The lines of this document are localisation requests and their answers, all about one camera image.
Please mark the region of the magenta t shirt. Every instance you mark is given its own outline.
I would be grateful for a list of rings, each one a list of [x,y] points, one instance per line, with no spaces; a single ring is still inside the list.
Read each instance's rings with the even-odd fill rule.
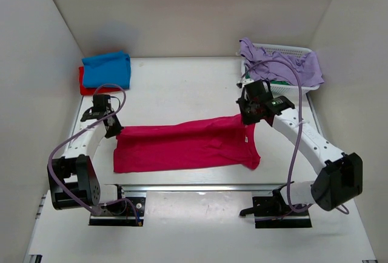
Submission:
[[[140,173],[237,164],[254,170],[261,160],[254,133],[254,125],[244,125],[240,115],[125,127],[116,138],[113,171]]]

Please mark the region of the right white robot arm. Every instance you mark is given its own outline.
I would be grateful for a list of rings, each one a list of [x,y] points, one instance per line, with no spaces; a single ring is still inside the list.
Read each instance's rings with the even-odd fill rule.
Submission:
[[[274,97],[269,82],[239,82],[237,86],[242,90],[236,103],[243,123],[266,121],[295,146],[286,184],[274,189],[264,205],[241,210],[240,216],[263,209],[283,216],[290,211],[304,212],[313,204],[332,211],[363,192],[363,161],[358,154],[347,154],[332,145],[303,119],[301,110],[288,98]],[[298,153],[314,169],[314,181],[292,182]]]

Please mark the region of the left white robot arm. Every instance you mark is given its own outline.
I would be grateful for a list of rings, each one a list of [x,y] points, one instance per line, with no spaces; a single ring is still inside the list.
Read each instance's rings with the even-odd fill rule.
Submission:
[[[100,203],[112,213],[125,210],[127,198],[116,187],[102,190],[92,160],[103,139],[118,136],[124,127],[112,108],[112,97],[97,94],[92,106],[81,116],[76,138],[68,142],[67,150],[48,163],[48,181],[52,205],[56,210],[85,207],[95,214]]]

